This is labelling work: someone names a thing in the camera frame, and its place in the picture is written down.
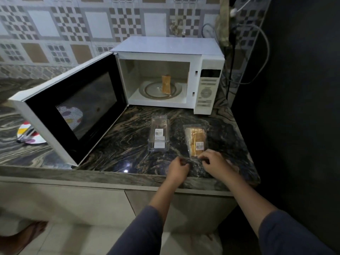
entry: person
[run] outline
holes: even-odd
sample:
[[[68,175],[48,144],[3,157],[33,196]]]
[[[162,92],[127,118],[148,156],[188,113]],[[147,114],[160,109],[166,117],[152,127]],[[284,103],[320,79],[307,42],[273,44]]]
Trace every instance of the person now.
[[[0,252],[6,255],[20,253],[32,240],[45,231],[47,222],[34,221],[12,236],[0,236]]]
[[[199,158],[204,169],[223,182],[233,193],[238,205],[259,238],[263,255],[335,254],[289,214],[279,210],[258,194],[236,173],[219,152],[204,151]],[[175,190],[185,181],[189,164],[179,157],[169,165],[165,181],[150,204],[133,220],[107,255],[160,253],[163,226]]]

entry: microwave door window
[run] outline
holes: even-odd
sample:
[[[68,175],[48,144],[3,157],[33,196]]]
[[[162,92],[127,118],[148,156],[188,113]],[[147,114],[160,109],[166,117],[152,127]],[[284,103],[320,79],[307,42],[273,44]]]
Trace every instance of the microwave door window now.
[[[107,72],[56,108],[80,140],[116,102],[117,98]]]

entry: microwave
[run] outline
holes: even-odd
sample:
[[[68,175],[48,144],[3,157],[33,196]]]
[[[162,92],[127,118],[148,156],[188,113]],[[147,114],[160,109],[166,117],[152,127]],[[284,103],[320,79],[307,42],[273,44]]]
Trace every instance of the microwave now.
[[[224,62],[214,39],[131,36],[9,100],[64,162],[78,166],[129,105],[210,115]]]

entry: dark marble countertop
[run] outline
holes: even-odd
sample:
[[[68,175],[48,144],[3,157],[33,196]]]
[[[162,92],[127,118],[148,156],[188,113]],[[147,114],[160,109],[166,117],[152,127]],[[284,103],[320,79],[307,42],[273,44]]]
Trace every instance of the dark marble countertop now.
[[[221,152],[237,166],[249,184],[256,186],[260,183],[222,92],[209,116],[194,115],[192,109],[129,106],[84,162],[72,169],[47,144],[23,145],[15,142],[17,129],[24,119],[8,105],[6,99],[18,90],[40,82],[0,81],[0,102],[4,102],[0,105],[0,176],[159,186],[169,163],[176,156],[182,156],[192,165],[183,188],[227,190],[204,171],[200,161],[189,158],[183,125],[203,124],[208,129],[208,147]],[[164,153],[148,151],[151,116],[165,114],[170,122],[170,149]]]

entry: sleeve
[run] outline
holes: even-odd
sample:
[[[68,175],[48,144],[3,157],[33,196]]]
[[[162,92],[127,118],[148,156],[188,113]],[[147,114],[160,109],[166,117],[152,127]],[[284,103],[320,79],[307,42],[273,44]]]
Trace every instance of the sleeve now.
[[[162,218],[154,207],[147,206],[130,223],[107,255],[160,253],[163,233]]]
[[[263,255],[335,253],[315,235],[282,210],[271,212],[259,228]]]

